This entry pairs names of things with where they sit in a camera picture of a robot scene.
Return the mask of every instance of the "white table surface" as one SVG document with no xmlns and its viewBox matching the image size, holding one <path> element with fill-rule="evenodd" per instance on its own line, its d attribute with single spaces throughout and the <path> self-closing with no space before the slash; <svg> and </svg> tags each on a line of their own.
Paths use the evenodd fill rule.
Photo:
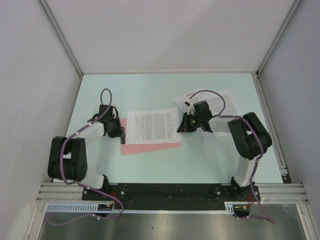
<svg viewBox="0 0 320 240">
<path fill-rule="evenodd" d="M 67 136 L 98 112 L 103 88 L 112 91 L 112 104 L 122 119 L 129 111 L 174 107 L 175 97 L 198 87 L 230 89 L 241 112 L 255 112 L 266 126 L 251 74 L 93 74 L 83 77 Z M 108 92 L 103 100 L 108 104 Z M 120 139 L 106 136 L 86 151 L 88 167 L 107 175 L 111 183 L 229 183 L 239 161 L 231 135 L 215 138 L 196 132 L 182 134 L 178 148 L 121 155 Z M 255 182 L 283 182 L 272 147 L 259 163 Z"/>
</svg>

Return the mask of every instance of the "cable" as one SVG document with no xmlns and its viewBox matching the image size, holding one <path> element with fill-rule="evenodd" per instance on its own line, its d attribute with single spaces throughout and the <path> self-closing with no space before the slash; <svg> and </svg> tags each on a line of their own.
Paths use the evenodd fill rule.
<svg viewBox="0 0 320 240">
<path fill-rule="evenodd" d="M 255 140 L 257 141 L 258 145 L 259 145 L 259 148 L 260 148 L 260 155 L 256 158 L 255 160 L 255 164 L 254 164 L 254 168 L 253 168 L 253 171 L 252 171 L 252 174 L 250 176 L 250 188 L 251 188 L 251 191 L 252 191 L 252 194 L 256 200 L 256 202 L 258 203 L 259 207 L 261 208 L 261 210 L 263 211 L 263 213 L 266 215 L 266 217 L 264 216 L 247 216 L 247 217 L 238 217 L 236 215 L 236 213 L 234 214 L 234 216 L 239 219 L 239 218 L 245 218 L 245 219 L 264 219 L 264 220 L 268 220 L 269 222 L 273 223 L 273 224 L 276 224 L 276 222 L 269 216 L 269 214 L 267 213 L 267 211 L 263 208 L 261 202 L 259 201 L 258 197 L 256 196 L 255 194 L 255 190 L 254 190 L 254 186 L 253 186 L 253 177 L 255 176 L 255 173 L 257 171 L 257 168 L 258 168 L 258 163 L 259 163 L 259 160 L 263 157 L 264 155 L 264 148 L 256 134 L 256 132 L 254 131 L 254 129 L 251 127 L 251 125 L 249 124 L 249 122 L 247 120 L 244 119 L 244 117 L 242 116 L 238 116 L 238 115 L 223 115 L 221 116 L 221 113 L 226 109 L 226 101 L 224 100 L 224 98 L 217 92 L 215 91 L 211 91 L 211 90 L 200 90 L 200 91 L 197 91 L 195 92 L 191 97 L 193 98 L 196 94 L 198 93 L 201 93 L 201 92 L 209 92 L 209 93 L 213 93 L 213 94 L 216 94 L 218 95 L 222 101 L 223 101 L 223 108 L 222 110 L 218 113 L 218 117 L 219 118 L 234 118 L 234 119 L 241 119 L 246 125 L 247 127 L 250 129 L 250 131 L 252 132 L 252 135 L 254 136 Z"/>
<path fill-rule="evenodd" d="M 99 117 L 97 117 L 96 119 L 94 119 L 92 122 L 88 123 L 87 125 L 85 125 L 85 126 L 83 126 L 82 128 L 80 128 L 78 131 L 76 131 L 75 133 L 73 133 L 73 134 L 71 134 L 69 137 L 67 137 L 67 139 L 66 139 L 66 140 L 63 142 L 63 144 L 62 144 L 61 151 L 60 151 L 60 173 L 61 173 L 61 178 L 62 178 L 62 180 L 63 180 L 64 183 L 67 184 L 67 185 L 75 184 L 76 182 L 75 182 L 75 181 L 68 182 L 67 179 L 66 179 L 66 176 L 65 176 L 65 171 L 64 171 L 64 152 L 65 152 L 66 145 L 67 145 L 67 143 L 69 142 L 70 139 L 72 139 L 73 137 L 75 137 L 76 135 L 78 135 L 79 133 L 81 133 L 83 130 L 89 128 L 92 124 L 94 124 L 95 122 L 99 121 L 104 115 L 106 115 L 106 113 L 107 113 L 108 110 L 110 109 L 110 106 L 111 106 L 111 103 L 112 103 L 112 93 L 111 93 L 111 91 L 110 91 L 108 88 L 105 88 L 105 89 L 103 89 L 103 90 L 101 91 L 101 93 L 100 93 L 100 101 L 101 101 L 101 104 L 102 104 L 102 105 L 104 104 L 104 103 L 103 103 L 103 100 L 102 100 L 104 91 L 108 91 L 109 94 L 110 94 L 110 101 L 109 101 L 109 104 L 108 104 L 108 107 L 106 108 L 106 110 L 105 110 Z M 108 197 L 108 198 L 111 198 L 111 199 L 113 199 L 114 201 L 116 201 L 116 202 L 118 202 L 118 203 L 120 204 L 120 206 L 121 206 L 121 211 L 120 211 L 118 214 L 116 214 L 115 216 L 112 216 L 112 217 L 102 217 L 102 216 L 98 216 L 98 217 L 97 217 L 98 220 L 99 220 L 99 219 L 106 219 L 106 220 L 115 219 L 115 218 L 119 217 L 119 216 L 123 213 L 123 211 L 124 211 L 124 205 L 122 204 L 122 202 L 121 202 L 118 198 L 116 198 L 116 197 L 114 197 L 114 196 L 112 196 L 112 195 L 109 195 L 109 194 L 107 194 L 107 193 L 105 193 L 105 192 L 103 192 L 103 191 L 100 191 L 100 190 L 98 190 L 98 189 L 96 189 L 96 188 L 89 187 L 89 186 L 87 186 L 87 185 L 85 185 L 85 184 L 83 184 L 83 183 L 77 182 L 76 184 L 77 184 L 78 186 L 80 186 L 80 187 L 83 187 L 83 188 L 85 188 L 85 189 L 91 189 L 92 191 L 94 191 L 94 192 L 96 192 L 96 193 L 99 193 L 99 194 L 104 195 L 104 196 L 106 196 L 106 197 Z M 50 223 L 50 224 L 53 225 L 53 226 L 63 226 L 63 225 L 70 224 L 70 223 L 72 223 L 72 222 L 74 222 L 74 221 L 77 221 L 77 220 L 79 220 L 79 219 L 82 219 L 82 218 L 88 217 L 88 216 L 92 216 L 92 215 L 91 215 L 91 214 L 81 215 L 81 216 L 79 216 L 79 217 L 76 217 L 76 218 L 74 218 L 74 219 L 72 219 L 72 220 L 70 220 L 70 221 L 63 222 L 63 223 L 53 223 L 53 222 L 51 222 L 51 221 L 49 220 L 48 217 L 47 217 L 47 221 L 48 221 L 48 223 Z"/>
</svg>

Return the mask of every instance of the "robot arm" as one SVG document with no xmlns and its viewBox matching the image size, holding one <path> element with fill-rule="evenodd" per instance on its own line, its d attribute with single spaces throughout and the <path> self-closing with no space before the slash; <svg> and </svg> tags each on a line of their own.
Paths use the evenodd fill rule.
<svg viewBox="0 0 320 240">
<path fill-rule="evenodd" d="M 100 105 L 99 113 L 95 114 L 90 120 L 102 115 L 108 105 Z M 63 170 L 66 179 L 83 183 L 86 186 L 101 189 L 105 184 L 109 184 L 108 178 L 100 173 L 88 169 L 86 148 L 96 139 L 108 135 L 110 138 L 120 137 L 121 143 L 125 143 L 124 128 L 121 127 L 119 114 L 115 106 L 110 106 L 109 111 L 90 127 L 73 137 L 66 145 L 63 153 Z M 48 175 L 54 179 L 60 179 L 60 152 L 62 144 L 67 138 L 56 136 L 51 143 L 50 157 L 48 163 Z"/>
<path fill-rule="evenodd" d="M 260 155 L 260 146 L 250 133 L 242 119 L 233 117 L 212 116 L 206 101 L 193 105 L 194 110 L 184 113 L 182 123 L 177 132 L 190 133 L 201 128 L 204 132 L 224 132 L 232 135 L 235 147 L 240 154 L 238 167 L 231 183 L 239 192 L 250 185 L 250 177 L 255 167 L 256 158 Z M 272 139 L 255 113 L 249 112 L 243 116 L 257 134 L 264 153 L 272 145 Z"/>
</svg>

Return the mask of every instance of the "pink paper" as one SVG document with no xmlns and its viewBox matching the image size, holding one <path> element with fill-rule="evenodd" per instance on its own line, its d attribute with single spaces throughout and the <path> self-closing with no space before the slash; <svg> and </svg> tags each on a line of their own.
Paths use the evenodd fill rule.
<svg viewBox="0 0 320 240">
<path fill-rule="evenodd" d="M 127 119 L 120 119 L 121 126 L 126 129 Z M 173 149 L 180 147 L 179 143 L 157 143 L 157 144 L 121 144 L 121 155 L 138 154 L 145 152 L 153 152 L 162 149 Z"/>
</svg>

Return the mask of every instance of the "reflective metal surface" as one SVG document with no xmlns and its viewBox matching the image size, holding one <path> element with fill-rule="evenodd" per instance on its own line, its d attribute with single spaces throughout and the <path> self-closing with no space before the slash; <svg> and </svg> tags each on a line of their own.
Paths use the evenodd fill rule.
<svg viewBox="0 0 320 240">
<path fill-rule="evenodd" d="M 40 240 L 305 240 L 297 207 L 267 205 L 277 225 L 260 219 L 236 220 L 225 214 L 123 214 L 114 220 L 86 217 L 65 226 L 46 220 Z M 261 215 L 254 205 L 251 215 Z M 71 220 L 78 213 L 46 213 L 55 223 Z"/>
</svg>

